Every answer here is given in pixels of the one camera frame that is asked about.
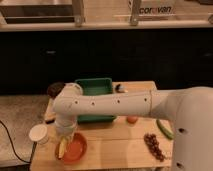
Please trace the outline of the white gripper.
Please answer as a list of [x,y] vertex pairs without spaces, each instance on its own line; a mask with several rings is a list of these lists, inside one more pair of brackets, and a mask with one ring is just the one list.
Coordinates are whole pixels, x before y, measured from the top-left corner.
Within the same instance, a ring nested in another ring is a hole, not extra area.
[[68,126],[63,126],[58,122],[55,123],[56,133],[59,137],[68,137],[68,142],[72,142],[74,139],[74,132],[77,128],[77,123],[72,122]]

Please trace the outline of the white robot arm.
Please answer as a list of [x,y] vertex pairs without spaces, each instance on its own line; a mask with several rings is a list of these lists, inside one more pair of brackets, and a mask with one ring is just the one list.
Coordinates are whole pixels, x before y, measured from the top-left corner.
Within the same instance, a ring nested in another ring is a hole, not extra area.
[[173,124],[171,171],[213,171],[213,88],[143,90],[88,96],[76,83],[53,102],[56,123],[65,128],[73,115],[117,115],[164,119]]

